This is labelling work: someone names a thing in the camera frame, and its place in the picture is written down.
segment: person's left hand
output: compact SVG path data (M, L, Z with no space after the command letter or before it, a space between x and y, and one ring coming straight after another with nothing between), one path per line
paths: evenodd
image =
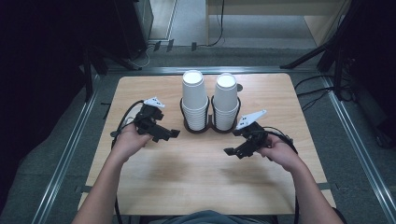
M117 155L123 162L126 162L140 148L144 147L151 138L152 136L149 134L140 135L134 123L128 124L117 137L112 153Z

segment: equipment stand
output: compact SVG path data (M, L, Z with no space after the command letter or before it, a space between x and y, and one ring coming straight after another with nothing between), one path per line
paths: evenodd
M332 67L332 64L335 62L335 72L334 72L334 93L337 96L338 100L342 100L341 98L341 80L342 80L342 71L343 71L343 46L344 41L349 36L351 24L355 23L356 15L362 6L362 1L359 0L351 0L349 11L341 22L340 26L337 28L335 34L323 45L317 47L316 49L306 53L301 58L296 61L279 66L281 69L293 69L298 65L312 59L317 56L321 52L324 52L322 57L320 58L317 69L319 72L328 72Z

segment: black wire cup holder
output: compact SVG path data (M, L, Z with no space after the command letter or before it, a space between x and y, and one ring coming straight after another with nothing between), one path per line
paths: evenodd
M210 101L209 101L209 97L207 97L207 101L210 102L210 103L212 104L212 106L213 106L213 98L214 98L214 96L212 96L212 98L211 98ZM182 102L183 102L183 98L180 99L179 106L180 106L181 114L183 115L183 124L184 124L184 128L185 128L189 133L204 133L204 132L206 132L208 129L213 129L216 133L231 133L231 132L235 129L235 127L236 127L236 123L238 122L238 121L237 121L237 118L238 118L239 110L240 110L240 108L241 108L241 100L239 99L239 97L238 97L239 106L238 106L238 109L237 109L237 111L236 111L235 118L234 118L234 120L233 120L233 126L232 126L229 130L226 130L226 131L220 130L220 129L218 129L218 128L216 127L216 110L214 109L214 107L213 107L213 116L210 115L210 114L208 115L209 104L207 104L207 107L206 107L206 109L205 109L205 124L206 124L205 127L204 127L202 130L198 130L198 131L192 130L192 129L190 128L190 126L189 126L189 123L188 123L187 120L186 120L186 116L184 115Z

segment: forearm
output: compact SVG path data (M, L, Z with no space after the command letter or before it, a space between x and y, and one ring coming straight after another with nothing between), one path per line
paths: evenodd
M342 223L319 190L314 177L304 163L292 171L291 175L304 224Z
M111 223L122 165L110 154L73 223Z

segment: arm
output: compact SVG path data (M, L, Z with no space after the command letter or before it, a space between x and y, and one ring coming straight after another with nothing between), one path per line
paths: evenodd
M272 148L263 147L258 152L263 157L270 157L291 173L303 223L343 223L300 157L278 137L269 134L268 140Z
M134 124L122 130L73 223L111 223L122 165L150 138L139 135Z

